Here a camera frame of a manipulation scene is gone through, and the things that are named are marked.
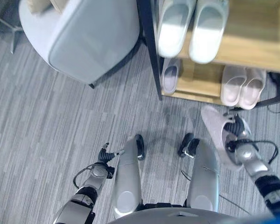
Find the black metal frame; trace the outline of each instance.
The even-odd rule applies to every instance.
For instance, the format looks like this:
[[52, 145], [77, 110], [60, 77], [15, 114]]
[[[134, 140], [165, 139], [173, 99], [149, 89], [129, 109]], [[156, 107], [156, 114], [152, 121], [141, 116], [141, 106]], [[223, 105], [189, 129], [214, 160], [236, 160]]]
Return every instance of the black metal frame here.
[[[274, 105], [274, 104], [278, 104], [278, 103], [280, 103], [280, 96], [276, 96], [271, 99], [266, 99], [266, 100], [260, 101], [255, 105], [255, 107], [253, 109], [263, 107], [263, 106], [270, 106], [270, 105]], [[244, 109], [240, 108], [240, 107], [235, 107], [229, 111], [242, 111], [242, 110], [244, 110]]]
[[[159, 99], [162, 100], [161, 92], [161, 72], [164, 58], [160, 57], [157, 52], [155, 37], [157, 34], [156, 6], [158, 0], [137, 0], [140, 22], [145, 32], [146, 44], [149, 52], [150, 62], [154, 73], [155, 86], [157, 88]], [[280, 96], [258, 102], [254, 108], [263, 107], [280, 103]], [[241, 111], [242, 108], [234, 108], [230, 111]]]
[[161, 92], [161, 70], [163, 68], [164, 58], [160, 57], [157, 52], [155, 36], [157, 34], [157, 23], [154, 0], [137, 0], [139, 18], [145, 33], [146, 45], [149, 52], [150, 63], [154, 73], [154, 82], [157, 88], [159, 100], [162, 100]]

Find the shelf post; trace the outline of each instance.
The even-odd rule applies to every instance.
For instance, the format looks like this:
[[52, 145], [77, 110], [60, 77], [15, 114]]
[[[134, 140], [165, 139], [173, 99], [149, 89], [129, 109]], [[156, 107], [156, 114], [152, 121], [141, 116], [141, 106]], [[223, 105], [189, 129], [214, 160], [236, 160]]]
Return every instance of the shelf post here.
[[157, 22], [155, 16], [155, 5], [157, 0], [137, 0], [140, 21], [145, 33], [146, 44], [149, 52], [150, 63], [153, 69], [154, 82], [157, 88], [159, 100], [162, 100], [161, 92], [161, 68], [164, 59], [159, 57], [156, 48], [155, 36], [157, 33]]

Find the gray carpet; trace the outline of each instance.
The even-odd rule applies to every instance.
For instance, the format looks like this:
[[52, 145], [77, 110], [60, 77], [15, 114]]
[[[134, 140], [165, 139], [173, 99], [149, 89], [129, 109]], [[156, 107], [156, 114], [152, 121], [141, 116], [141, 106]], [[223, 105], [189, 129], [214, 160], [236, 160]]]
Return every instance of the gray carpet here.
[[[75, 193], [76, 172], [96, 161], [105, 142], [110, 142], [109, 150], [118, 151], [136, 133], [142, 134], [147, 150], [140, 162], [143, 201], [183, 204], [189, 181], [181, 169], [191, 174], [193, 161], [179, 158], [176, 151], [187, 132], [212, 144], [200, 116], [204, 103], [170, 97], [159, 101], [144, 45], [92, 90], [50, 68], [25, 35], [14, 55], [9, 41], [8, 33], [0, 35], [0, 224], [52, 223]], [[274, 94], [267, 82], [262, 98]], [[255, 139], [273, 140], [280, 147], [280, 114], [266, 108], [241, 114]], [[268, 159], [273, 149], [265, 146], [260, 152]], [[272, 167], [280, 177], [280, 154]], [[97, 200], [97, 224], [113, 219], [112, 185], [113, 180], [107, 180]], [[268, 212], [244, 170], [221, 166], [220, 194], [252, 214]], [[219, 211], [248, 215], [222, 198]]]

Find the wooden shelf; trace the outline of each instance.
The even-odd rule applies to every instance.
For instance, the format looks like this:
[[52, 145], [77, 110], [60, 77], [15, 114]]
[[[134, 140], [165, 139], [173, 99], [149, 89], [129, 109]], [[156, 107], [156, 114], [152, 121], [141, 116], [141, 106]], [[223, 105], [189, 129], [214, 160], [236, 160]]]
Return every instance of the wooden shelf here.
[[222, 104], [220, 91], [223, 69], [224, 66], [220, 64], [201, 65], [183, 59], [176, 91], [169, 96]]
[[[179, 58], [189, 58], [190, 26]], [[280, 72], [280, 0], [230, 0], [230, 13], [213, 61]]]

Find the white slipper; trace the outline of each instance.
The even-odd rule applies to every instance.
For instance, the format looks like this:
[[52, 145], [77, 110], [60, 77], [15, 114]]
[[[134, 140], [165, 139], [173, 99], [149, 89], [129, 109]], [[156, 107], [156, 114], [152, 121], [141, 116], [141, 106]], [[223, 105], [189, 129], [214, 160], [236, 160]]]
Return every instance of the white slipper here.
[[192, 61], [205, 64], [216, 57], [228, 14], [228, 0], [198, 0], [189, 45]]
[[235, 106], [239, 101], [241, 89], [247, 80], [244, 67], [226, 65], [221, 84], [221, 101], [226, 106]]
[[242, 87], [238, 105], [245, 110], [250, 110], [255, 107], [265, 85], [265, 70], [247, 69], [247, 80]]
[[180, 71], [180, 59], [164, 59], [164, 66], [161, 75], [162, 88], [166, 94], [173, 94], [176, 90], [176, 84]]
[[158, 52], [172, 58], [182, 50], [196, 0], [165, 0], [158, 27]]

